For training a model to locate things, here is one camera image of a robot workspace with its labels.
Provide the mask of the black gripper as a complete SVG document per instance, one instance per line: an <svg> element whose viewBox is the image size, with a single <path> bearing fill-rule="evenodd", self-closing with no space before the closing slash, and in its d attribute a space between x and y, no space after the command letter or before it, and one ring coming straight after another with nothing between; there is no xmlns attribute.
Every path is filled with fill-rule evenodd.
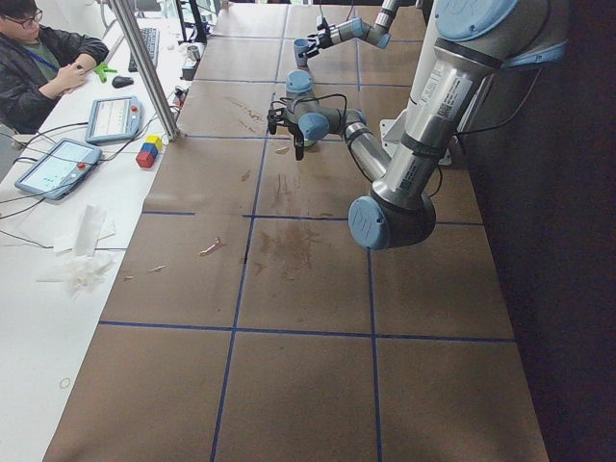
<svg viewBox="0 0 616 462"><path fill-rule="evenodd" d="M324 16L317 17L317 32L307 35L307 39L312 39L315 43L307 43L297 50L300 59L311 59L320 53L320 49L329 48L334 45L334 33L336 25L329 24Z"/></svg>
<svg viewBox="0 0 616 462"><path fill-rule="evenodd" d="M301 161L304 158L304 136L299 129L295 114L286 106L269 109L267 123L271 135L276 134L278 127L283 127L293 136L295 159Z"/></svg>

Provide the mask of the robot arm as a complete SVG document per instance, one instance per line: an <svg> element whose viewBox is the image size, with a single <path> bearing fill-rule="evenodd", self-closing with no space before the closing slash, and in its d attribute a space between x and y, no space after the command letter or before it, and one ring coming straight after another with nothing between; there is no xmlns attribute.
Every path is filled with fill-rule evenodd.
<svg viewBox="0 0 616 462"><path fill-rule="evenodd" d="M310 59L317 56L322 49L352 39L360 39L384 49L391 39L390 28L401 6L402 2L398 0L383 1L374 24L365 22L361 17L350 18L339 25L329 24L321 13L317 18L317 32L306 38L307 48L300 51L298 56L301 59Z"/></svg>
<svg viewBox="0 0 616 462"><path fill-rule="evenodd" d="M371 250L417 244L433 231L434 206L426 185L451 138L489 76L558 61L567 44L565 1L436 1L407 107L381 137L364 115L322 105L313 80L292 71L286 93L270 105L268 128L285 127L302 156L308 141L337 135L370 192L348 210L351 235Z"/></svg>

